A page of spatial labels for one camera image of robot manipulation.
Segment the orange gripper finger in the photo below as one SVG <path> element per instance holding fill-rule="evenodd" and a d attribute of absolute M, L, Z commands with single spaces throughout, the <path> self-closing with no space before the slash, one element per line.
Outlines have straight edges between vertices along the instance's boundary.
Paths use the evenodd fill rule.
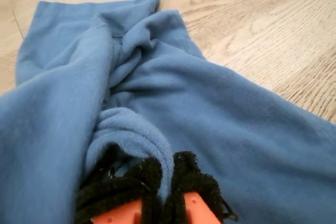
<path fill-rule="evenodd" d="M 77 193 L 75 223 L 89 223 L 94 217 L 138 199 L 142 200 L 140 223 L 159 223 L 161 179 L 160 162 L 149 157 L 131 167 L 122 177 L 86 184 Z"/>
<path fill-rule="evenodd" d="M 174 154 L 174 172 L 171 181 L 171 194 L 164 205 L 165 223 L 187 223 L 184 194 L 197 192 L 214 213 L 224 221 L 222 195 L 218 182 L 209 174 L 201 173 L 192 152 Z"/>

